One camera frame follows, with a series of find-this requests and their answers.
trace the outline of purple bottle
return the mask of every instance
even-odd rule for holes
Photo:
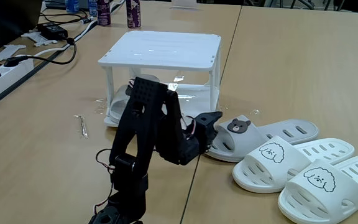
[[[140,0],[127,0],[128,28],[140,27]]]
[[[101,26],[111,24],[109,0],[98,0],[98,24]]]

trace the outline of desk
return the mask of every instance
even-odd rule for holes
[[[243,7],[219,104],[221,121],[310,120],[358,155],[358,14]],[[183,223],[291,223],[278,194],[243,190],[233,167],[201,157]],[[358,223],[358,212],[343,223]]]
[[[170,6],[142,2],[142,29],[218,34],[224,65],[241,7]],[[95,27],[78,41],[73,63],[47,65],[0,101],[0,223],[87,223],[92,205],[106,198],[109,176],[94,156],[111,147],[115,130],[104,126],[104,114],[95,113],[95,100],[106,97],[97,61],[127,31],[122,7],[111,27]],[[68,49],[57,60],[71,55]],[[74,114],[85,116],[89,139],[80,138]],[[133,143],[128,151],[135,149]],[[196,160],[183,167],[153,156],[145,223],[180,222],[195,167]]]

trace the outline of power adapter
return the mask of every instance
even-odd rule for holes
[[[37,29],[48,40],[65,40],[68,37],[67,30],[53,22],[38,24]]]

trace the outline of slipper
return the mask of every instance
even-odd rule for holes
[[[256,193],[283,190],[285,184],[316,159],[337,164],[350,158],[354,147],[326,138],[292,146],[279,136],[250,152],[234,166],[233,179],[243,189]]]
[[[285,186],[281,212],[295,223],[339,223],[358,210],[358,156],[331,166],[317,159]]]
[[[318,135],[318,128],[310,121],[289,119],[256,127],[244,115],[221,123],[216,129],[218,135],[207,155],[227,162],[240,162],[273,136],[280,136],[290,144],[299,144]]]

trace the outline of electrical outlet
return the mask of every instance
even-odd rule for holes
[[[7,68],[3,65],[0,66],[0,94],[33,69],[34,63],[32,59],[24,60],[15,67]]]

